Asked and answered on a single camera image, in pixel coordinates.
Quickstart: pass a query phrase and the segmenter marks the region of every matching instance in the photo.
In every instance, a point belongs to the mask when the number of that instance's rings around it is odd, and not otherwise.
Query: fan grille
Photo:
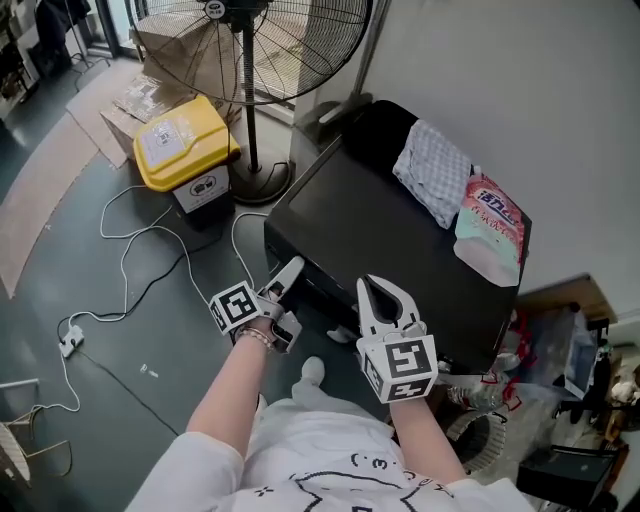
[[[127,0],[133,39],[170,77],[232,103],[281,102],[309,92],[349,60],[371,0],[226,0],[211,19],[204,2]],[[242,91],[242,31],[253,29],[251,73],[258,96]]]

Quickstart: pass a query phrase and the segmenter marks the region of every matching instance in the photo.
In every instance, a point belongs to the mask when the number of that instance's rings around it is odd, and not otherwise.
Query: snack bag
[[[524,224],[522,212],[484,174],[469,179],[456,224],[456,256],[488,281],[517,286]]]

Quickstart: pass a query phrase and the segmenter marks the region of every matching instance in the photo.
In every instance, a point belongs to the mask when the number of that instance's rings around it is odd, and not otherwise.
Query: electric fan
[[[255,105],[305,94],[334,76],[360,44],[373,0],[126,0],[137,43],[163,73],[245,106],[248,147],[230,164],[231,191],[270,201],[293,175],[288,157],[256,141]]]

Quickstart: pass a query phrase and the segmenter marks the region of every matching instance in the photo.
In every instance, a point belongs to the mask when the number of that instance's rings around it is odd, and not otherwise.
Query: checkered cloth
[[[445,229],[460,211],[470,172],[471,159],[421,119],[411,127],[393,168],[393,174]]]

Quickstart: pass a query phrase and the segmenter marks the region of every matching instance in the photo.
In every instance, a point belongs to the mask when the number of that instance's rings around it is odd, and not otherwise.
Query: power adapter
[[[80,343],[84,341],[84,334],[79,325],[72,325],[69,332],[62,339],[62,342],[58,344],[60,352],[65,359],[69,359],[69,356],[73,354],[73,351],[78,348]]]

